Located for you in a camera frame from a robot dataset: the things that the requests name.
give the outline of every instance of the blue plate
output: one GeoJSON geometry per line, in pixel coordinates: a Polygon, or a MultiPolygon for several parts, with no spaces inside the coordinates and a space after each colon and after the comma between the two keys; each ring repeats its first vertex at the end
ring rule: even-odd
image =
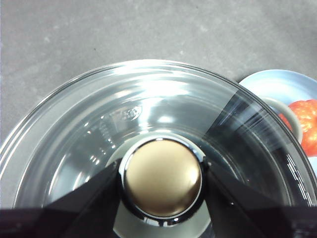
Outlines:
{"type": "MultiPolygon", "coordinates": [[[[287,105],[299,100],[317,99],[317,81],[288,70],[260,71],[246,77],[240,84],[257,96],[275,98],[287,105]]],[[[309,161],[317,175],[317,157],[309,157],[309,161]]]]}

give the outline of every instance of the gray countertop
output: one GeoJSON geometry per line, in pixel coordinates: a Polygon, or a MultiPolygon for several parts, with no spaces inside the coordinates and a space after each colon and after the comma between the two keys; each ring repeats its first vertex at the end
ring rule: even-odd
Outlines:
{"type": "Polygon", "coordinates": [[[2,0],[1,141],[53,89],[119,61],[317,78],[316,12],[315,0],[2,0]]]}

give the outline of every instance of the glass lid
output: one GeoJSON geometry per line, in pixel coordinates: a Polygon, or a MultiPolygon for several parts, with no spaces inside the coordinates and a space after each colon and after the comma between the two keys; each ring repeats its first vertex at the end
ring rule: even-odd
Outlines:
{"type": "Polygon", "coordinates": [[[50,204],[155,135],[192,143],[280,204],[317,202],[299,143],[259,98],[188,64],[135,60],[72,79],[16,127],[1,149],[1,207],[50,204]]]}

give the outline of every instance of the red pepper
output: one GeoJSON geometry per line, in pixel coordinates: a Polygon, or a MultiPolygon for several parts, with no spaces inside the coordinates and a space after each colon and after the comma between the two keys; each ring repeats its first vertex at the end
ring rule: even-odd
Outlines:
{"type": "MultiPolygon", "coordinates": [[[[307,156],[317,156],[317,100],[297,101],[289,105],[299,119],[303,130],[302,147],[307,156]]],[[[287,119],[280,114],[281,119],[291,129],[287,119]]]]}

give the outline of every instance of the round gold knob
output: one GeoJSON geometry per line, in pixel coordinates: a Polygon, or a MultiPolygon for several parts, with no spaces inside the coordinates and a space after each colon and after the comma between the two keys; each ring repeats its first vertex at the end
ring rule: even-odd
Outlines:
{"type": "Polygon", "coordinates": [[[154,140],[130,157],[126,188],[135,205],[156,217],[178,215],[195,202],[201,188],[195,155],[172,140],[154,140]]]}

